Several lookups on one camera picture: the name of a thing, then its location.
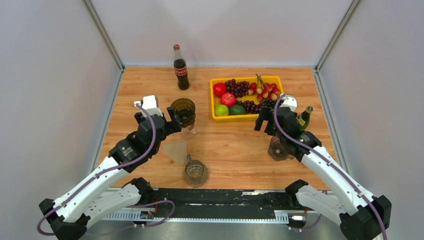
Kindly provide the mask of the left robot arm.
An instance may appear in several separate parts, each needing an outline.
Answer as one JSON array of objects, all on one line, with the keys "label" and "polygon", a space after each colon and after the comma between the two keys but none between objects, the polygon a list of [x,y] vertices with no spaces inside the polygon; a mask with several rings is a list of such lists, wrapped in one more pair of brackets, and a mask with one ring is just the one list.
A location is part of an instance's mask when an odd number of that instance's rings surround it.
[{"label": "left robot arm", "polygon": [[46,198],[38,205],[43,217],[37,231],[48,235],[41,229],[47,221],[50,235],[59,240],[79,240],[95,223],[115,211],[133,205],[149,206],[153,189],[142,177],[132,179],[114,193],[102,194],[156,155],[167,136],[182,130],[179,118],[173,113],[170,117],[167,121],[161,114],[136,113],[137,130],[119,141],[93,172],[63,196]]}]

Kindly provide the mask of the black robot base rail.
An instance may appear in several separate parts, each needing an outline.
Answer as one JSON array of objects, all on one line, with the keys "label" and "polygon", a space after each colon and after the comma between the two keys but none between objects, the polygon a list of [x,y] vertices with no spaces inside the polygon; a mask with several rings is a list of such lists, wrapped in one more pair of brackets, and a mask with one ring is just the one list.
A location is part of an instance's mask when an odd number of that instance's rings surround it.
[{"label": "black robot base rail", "polygon": [[109,221],[154,223],[283,224],[303,228],[310,210],[284,190],[155,188],[143,204],[105,217]]}]

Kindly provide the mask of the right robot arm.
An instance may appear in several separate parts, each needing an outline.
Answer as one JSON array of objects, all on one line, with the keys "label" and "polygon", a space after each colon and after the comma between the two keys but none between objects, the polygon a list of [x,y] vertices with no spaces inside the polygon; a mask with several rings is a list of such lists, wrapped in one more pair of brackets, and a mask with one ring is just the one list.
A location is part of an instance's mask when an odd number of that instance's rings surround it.
[{"label": "right robot arm", "polygon": [[302,131],[297,114],[287,106],[263,107],[254,129],[277,137],[283,149],[312,170],[332,191],[324,194],[299,179],[286,187],[286,204],[292,209],[304,206],[339,226],[348,240],[386,240],[392,204],[387,197],[376,197],[361,186],[328,153],[311,132]]}]

